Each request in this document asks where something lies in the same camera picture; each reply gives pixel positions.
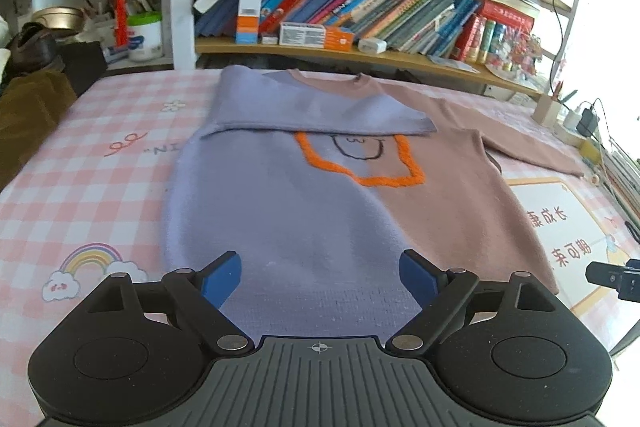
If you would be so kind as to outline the purple and pink sweater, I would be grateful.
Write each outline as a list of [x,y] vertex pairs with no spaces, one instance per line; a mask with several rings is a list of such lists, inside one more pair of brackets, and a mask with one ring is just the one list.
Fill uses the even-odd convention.
[[250,337],[390,337],[418,313],[407,249],[439,269],[549,289],[551,265],[497,156],[580,176],[572,156],[477,110],[368,76],[225,68],[164,204],[168,269],[242,261],[224,313]]

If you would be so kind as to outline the pink checkered cartoon table mat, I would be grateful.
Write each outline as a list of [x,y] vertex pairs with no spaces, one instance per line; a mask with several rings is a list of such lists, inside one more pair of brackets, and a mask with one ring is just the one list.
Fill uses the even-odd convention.
[[98,81],[1,194],[1,358],[25,361],[105,268],[160,268],[160,205],[216,69]]

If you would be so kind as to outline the white power strip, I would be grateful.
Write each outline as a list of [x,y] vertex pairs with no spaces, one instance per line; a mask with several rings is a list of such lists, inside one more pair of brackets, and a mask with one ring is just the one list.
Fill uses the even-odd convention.
[[562,143],[571,147],[579,148],[586,141],[586,138],[575,129],[567,129],[567,127],[559,121],[554,124],[552,132],[555,138],[558,138]]

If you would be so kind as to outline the black power adapter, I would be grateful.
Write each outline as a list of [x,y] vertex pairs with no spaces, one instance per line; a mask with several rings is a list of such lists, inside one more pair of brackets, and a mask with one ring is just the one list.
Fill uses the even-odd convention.
[[576,124],[577,132],[585,138],[590,138],[597,130],[599,124],[599,117],[594,110],[594,106],[591,105],[582,111],[582,117],[580,117]]

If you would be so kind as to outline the beige pen holder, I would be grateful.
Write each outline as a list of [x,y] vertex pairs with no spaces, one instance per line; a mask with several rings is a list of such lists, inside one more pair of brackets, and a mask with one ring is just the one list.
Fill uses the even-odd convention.
[[541,127],[550,129],[558,119],[562,104],[549,95],[541,95],[532,115],[533,121],[540,124]]

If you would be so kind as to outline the brown cloth pile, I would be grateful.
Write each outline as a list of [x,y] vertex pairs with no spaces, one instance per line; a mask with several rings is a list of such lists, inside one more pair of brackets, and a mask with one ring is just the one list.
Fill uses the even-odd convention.
[[70,80],[54,70],[13,78],[1,95],[0,184],[30,161],[77,100]]

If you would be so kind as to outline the white charger block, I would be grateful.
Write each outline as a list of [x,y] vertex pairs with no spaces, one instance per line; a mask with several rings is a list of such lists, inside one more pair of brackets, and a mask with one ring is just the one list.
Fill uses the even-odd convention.
[[387,42],[374,37],[362,38],[358,41],[358,50],[365,54],[382,54],[387,50]]

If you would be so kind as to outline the white jar green lid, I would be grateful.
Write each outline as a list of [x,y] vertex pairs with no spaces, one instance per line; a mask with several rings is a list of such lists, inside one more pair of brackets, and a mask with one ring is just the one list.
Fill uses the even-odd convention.
[[127,25],[130,61],[144,63],[163,56],[162,14],[160,12],[130,15]]

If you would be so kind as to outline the flat white orange box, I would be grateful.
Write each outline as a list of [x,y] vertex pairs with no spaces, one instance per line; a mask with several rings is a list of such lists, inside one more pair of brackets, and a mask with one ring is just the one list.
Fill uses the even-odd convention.
[[283,22],[280,25],[280,46],[348,52],[354,34],[346,29],[317,24]]

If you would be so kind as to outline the red thick book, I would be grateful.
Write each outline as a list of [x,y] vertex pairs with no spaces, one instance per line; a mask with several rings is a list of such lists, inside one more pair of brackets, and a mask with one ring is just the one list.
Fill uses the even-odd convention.
[[520,32],[529,35],[535,17],[491,0],[482,0],[454,40],[449,58],[456,61],[486,64],[490,54],[496,54],[504,39]]

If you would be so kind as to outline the red hanging tassel ornament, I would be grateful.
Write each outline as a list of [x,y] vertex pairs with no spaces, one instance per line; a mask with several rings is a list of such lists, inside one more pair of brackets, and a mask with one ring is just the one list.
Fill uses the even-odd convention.
[[115,0],[115,43],[118,48],[128,46],[126,0]]

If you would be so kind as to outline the brass bowl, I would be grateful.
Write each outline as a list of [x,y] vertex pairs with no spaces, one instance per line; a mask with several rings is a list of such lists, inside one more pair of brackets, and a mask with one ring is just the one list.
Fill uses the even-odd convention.
[[79,32],[84,29],[84,12],[70,6],[50,6],[32,14],[30,19],[52,30]]

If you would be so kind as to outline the tall white orange box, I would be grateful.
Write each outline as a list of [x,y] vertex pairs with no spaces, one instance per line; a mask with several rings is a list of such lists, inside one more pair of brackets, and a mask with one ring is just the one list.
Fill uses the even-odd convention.
[[236,17],[236,44],[255,44],[262,12],[262,0],[239,0]]

